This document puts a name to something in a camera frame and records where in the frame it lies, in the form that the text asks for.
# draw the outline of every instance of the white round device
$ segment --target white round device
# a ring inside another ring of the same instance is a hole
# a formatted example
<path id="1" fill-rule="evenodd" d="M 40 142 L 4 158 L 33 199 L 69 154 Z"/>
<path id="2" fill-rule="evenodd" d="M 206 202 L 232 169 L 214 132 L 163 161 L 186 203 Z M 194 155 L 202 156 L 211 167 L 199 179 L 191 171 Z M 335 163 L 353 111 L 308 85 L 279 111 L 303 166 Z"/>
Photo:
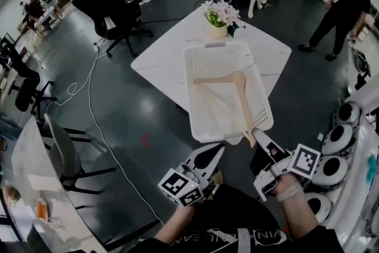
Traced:
<path id="1" fill-rule="evenodd" d="M 341 124 L 331 130 L 324 138 L 321 154 L 328 156 L 345 149 L 352 140 L 353 129 L 348 124 Z"/>
<path id="2" fill-rule="evenodd" d="M 316 192 L 306 193 L 306 198 L 319 223 L 323 223 L 332 208 L 331 200 Z"/>
<path id="3" fill-rule="evenodd" d="M 340 156 L 321 157 L 311 181 L 314 185 L 330 191 L 345 181 L 348 168 L 348 161 L 345 158 Z"/>
<path id="4" fill-rule="evenodd" d="M 361 115 L 362 109 L 359 105 L 349 101 L 333 111 L 332 126 L 336 127 L 340 124 L 350 124 L 353 130 L 355 130 L 359 126 Z"/>

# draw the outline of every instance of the chair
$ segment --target chair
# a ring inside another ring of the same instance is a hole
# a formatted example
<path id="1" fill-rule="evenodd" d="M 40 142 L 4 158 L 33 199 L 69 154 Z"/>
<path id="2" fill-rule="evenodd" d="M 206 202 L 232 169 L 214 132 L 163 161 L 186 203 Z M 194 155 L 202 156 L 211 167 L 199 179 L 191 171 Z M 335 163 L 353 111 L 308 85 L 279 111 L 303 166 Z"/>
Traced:
<path id="1" fill-rule="evenodd" d="M 137 21 L 140 8 L 136 1 L 127 3 L 126 0 L 73 0 L 72 3 L 92 18 L 95 31 L 99 36 L 114 40 L 106 51 L 109 57 L 111 57 L 110 51 L 122 39 L 126 40 L 131 56 L 136 57 L 131 48 L 129 36 L 149 34 L 153 37 L 150 30 L 132 30 L 133 27 L 141 25 L 141 22 Z"/>
<path id="2" fill-rule="evenodd" d="M 17 53 L 13 45 L 7 41 L 1 41 L 3 50 L 2 54 L 6 54 L 12 60 L 11 67 L 14 68 L 19 76 L 25 78 L 23 84 L 18 87 L 15 85 L 15 81 L 12 83 L 12 87 L 8 92 L 11 95 L 12 90 L 18 91 L 16 96 L 15 105 L 21 112 L 26 112 L 30 104 L 32 104 L 31 114 L 35 115 L 35 109 L 37 108 L 38 119 L 41 118 L 41 102 L 44 100 L 56 101 L 55 97 L 45 97 L 45 90 L 49 85 L 54 85 L 54 82 L 48 81 L 41 91 L 37 90 L 37 86 L 40 83 L 40 75 L 38 72 L 31 70 L 23 62 L 21 56 Z"/>
<path id="3" fill-rule="evenodd" d="M 101 191 L 77 188 L 75 184 L 80 178 L 113 172 L 115 171 L 115 168 L 86 173 L 82 168 L 81 160 L 73 145 L 70 135 L 55 121 L 53 121 L 48 114 L 45 114 L 44 117 L 47 124 L 50 126 L 55 142 L 49 150 L 49 157 L 58 176 L 61 176 L 60 181 L 65 190 L 87 194 L 100 194 Z"/>

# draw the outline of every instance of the wristband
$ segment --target wristband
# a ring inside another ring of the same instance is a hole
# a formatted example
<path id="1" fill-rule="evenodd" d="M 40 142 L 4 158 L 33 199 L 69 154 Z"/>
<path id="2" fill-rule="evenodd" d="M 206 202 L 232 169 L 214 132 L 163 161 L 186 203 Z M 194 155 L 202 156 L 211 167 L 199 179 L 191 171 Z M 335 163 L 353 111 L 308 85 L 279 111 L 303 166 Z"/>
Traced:
<path id="1" fill-rule="evenodd" d="M 297 193 L 302 193 L 303 188 L 298 182 L 295 182 L 292 186 L 290 186 L 288 189 L 286 189 L 283 193 L 280 193 L 276 195 L 278 202 L 282 202 L 290 197 L 295 196 Z"/>

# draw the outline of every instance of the flower pot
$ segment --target flower pot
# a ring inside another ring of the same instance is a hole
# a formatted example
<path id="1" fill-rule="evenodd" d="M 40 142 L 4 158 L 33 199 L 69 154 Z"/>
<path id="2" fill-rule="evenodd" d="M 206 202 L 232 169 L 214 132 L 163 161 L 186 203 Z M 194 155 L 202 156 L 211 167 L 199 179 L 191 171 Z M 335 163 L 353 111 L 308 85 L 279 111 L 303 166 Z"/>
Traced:
<path id="1" fill-rule="evenodd" d="M 205 20 L 207 23 L 207 36 L 211 39 L 219 39 L 227 36 L 227 25 L 223 27 L 215 27 L 208 20 Z"/>

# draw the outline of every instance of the potted plant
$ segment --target potted plant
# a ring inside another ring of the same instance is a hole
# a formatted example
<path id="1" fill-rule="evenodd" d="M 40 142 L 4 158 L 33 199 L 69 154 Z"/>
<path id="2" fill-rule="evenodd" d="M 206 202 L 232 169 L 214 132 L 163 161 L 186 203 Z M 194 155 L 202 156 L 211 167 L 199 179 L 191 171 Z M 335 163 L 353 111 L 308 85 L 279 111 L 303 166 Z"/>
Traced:
<path id="1" fill-rule="evenodd" d="M 240 17 L 239 11 L 223 0 L 217 3 L 206 1 L 202 6 L 207 20 L 208 36 L 213 39 L 227 36 L 227 27 Z"/>

